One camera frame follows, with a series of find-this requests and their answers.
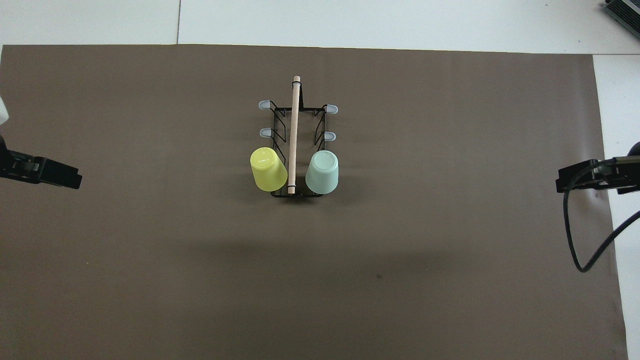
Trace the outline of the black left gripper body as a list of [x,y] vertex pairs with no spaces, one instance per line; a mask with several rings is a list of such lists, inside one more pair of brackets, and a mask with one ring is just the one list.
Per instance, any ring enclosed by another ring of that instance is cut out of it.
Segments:
[[18,182],[42,182],[42,173],[46,162],[45,157],[9,150],[6,141],[0,136],[0,175],[2,178]]

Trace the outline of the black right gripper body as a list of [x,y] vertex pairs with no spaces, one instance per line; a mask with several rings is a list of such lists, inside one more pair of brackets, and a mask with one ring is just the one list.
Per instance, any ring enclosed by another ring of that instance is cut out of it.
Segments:
[[640,157],[619,156],[600,161],[595,173],[599,182],[595,189],[616,190],[624,195],[640,190]]

